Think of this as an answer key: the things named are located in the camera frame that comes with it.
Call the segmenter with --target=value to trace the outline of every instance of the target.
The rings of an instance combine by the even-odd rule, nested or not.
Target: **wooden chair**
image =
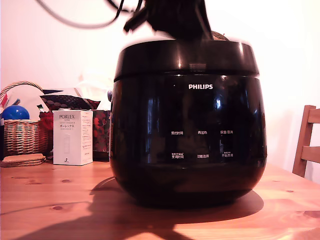
[[[312,128],[320,124],[320,108],[305,105],[292,172],[305,177],[307,161],[320,164],[320,146],[310,146]]]

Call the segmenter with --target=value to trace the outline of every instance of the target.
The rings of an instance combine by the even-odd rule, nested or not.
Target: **wooden table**
[[[1,240],[320,239],[320,185],[270,164],[235,203],[193,210],[135,205],[111,176],[106,162],[2,168]]]

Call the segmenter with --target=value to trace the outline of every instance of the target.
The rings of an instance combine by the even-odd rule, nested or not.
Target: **basket handle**
[[[3,88],[1,90],[1,93],[0,93],[0,102],[2,102],[2,99],[4,98],[4,96],[6,95],[6,93],[10,90],[10,89],[13,89],[14,87],[17,87],[17,86],[21,86],[21,85],[29,85],[29,86],[33,86],[37,89],[39,89],[41,92],[44,92],[42,90],[42,87],[40,87],[38,84],[36,83],[33,83],[33,82],[30,82],[30,81],[17,81],[17,82],[13,82],[11,84],[9,84],[8,86],[6,86],[5,88]]]

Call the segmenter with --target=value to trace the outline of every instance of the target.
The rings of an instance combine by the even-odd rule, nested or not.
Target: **white box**
[[[82,166],[92,163],[92,132],[92,111],[53,111],[53,164]]]

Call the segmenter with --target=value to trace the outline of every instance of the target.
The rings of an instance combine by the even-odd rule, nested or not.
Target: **power cord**
[[[98,23],[98,24],[82,24],[82,23],[77,23],[74,21],[70,21],[60,15],[58,15],[57,13],[55,13],[54,11],[52,11],[42,0],[35,0],[48,14],[50,14],[53,18],[55,18],[56,20],[58,20],[59,22],[66,24],[70,27],[73,28],[77,28],[77,29],[87,29],[87,30],[92,30],[92,29],[102,29],[105,28],[107,26],[109,26],[110,24],[112,24],[115,20],[117,20],[117,18],[120,15],[120,12],[127,12],[129,13],[129,11],[127,9],[123,9],[123,5],[124,5],[124,1],[125,0],[121,0],[120,2],[120,6],[118,7],[112,0],[105,0],[107,3],[109,3],[111,6],[113,6],[114,8],[117,9],[116,11],[116,15],[114,17],[114,19],[112,19],[111,21],[108,22],[104,22],[104,23]],[[142,4],[142,0],[139,0],[138,2],[138,6],[137,9],[141,7]]]

